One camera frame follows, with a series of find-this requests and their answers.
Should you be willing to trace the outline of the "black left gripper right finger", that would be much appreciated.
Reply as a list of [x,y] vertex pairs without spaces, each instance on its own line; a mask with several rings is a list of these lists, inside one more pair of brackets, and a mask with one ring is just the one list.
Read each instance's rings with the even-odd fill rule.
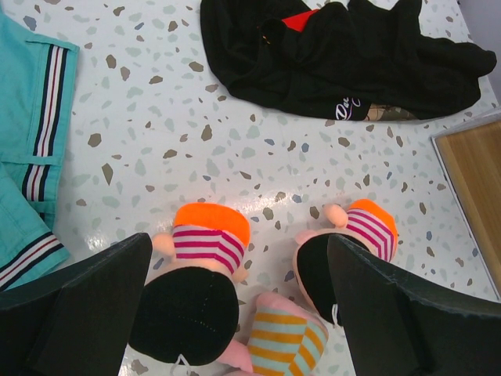
[[332,236],[330,275],[357,375],[498,375],[500,304]]

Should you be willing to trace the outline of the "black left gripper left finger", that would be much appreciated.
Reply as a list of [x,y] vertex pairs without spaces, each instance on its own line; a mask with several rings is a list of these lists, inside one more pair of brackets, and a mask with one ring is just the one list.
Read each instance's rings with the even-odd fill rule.
[[3,375],[117,375],[148,273],[137,233],[1,293]]

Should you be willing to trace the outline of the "black printed shirt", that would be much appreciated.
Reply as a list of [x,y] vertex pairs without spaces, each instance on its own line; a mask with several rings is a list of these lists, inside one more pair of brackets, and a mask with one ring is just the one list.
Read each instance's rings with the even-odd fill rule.
[[238,99],[312,118],[443,118],[473,106],[494,52],[420,31],[421,2],[203,1],[212,73]]

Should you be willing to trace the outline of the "teal striped-trim shirt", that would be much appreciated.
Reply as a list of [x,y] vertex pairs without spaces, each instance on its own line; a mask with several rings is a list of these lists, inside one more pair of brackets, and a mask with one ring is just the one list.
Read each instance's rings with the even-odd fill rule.
[[1,15],[1,289],[51,273],[79,48]]

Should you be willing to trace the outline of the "black-haired doll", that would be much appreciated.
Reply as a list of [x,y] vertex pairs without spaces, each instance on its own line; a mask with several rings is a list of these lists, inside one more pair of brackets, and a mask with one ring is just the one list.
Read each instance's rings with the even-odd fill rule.
[[347,207],[327,204],[324,215],[330,223],[320,230],[304,230],[295,241],[292,265],[298,287],[306,302],[325,321],[341,326],[337,297],[331,283],[328,243],[332,236],[347,240],[386,262],[398,247],[394,217],[370,199],[359,199]]
[[163,363],[216,361],[238,324],[236,285],[247,277],[250,237],[248,220],[232,208],[181,206],[171,232],[153,236],[153,249],[168,264],[146,282],[128,344]]

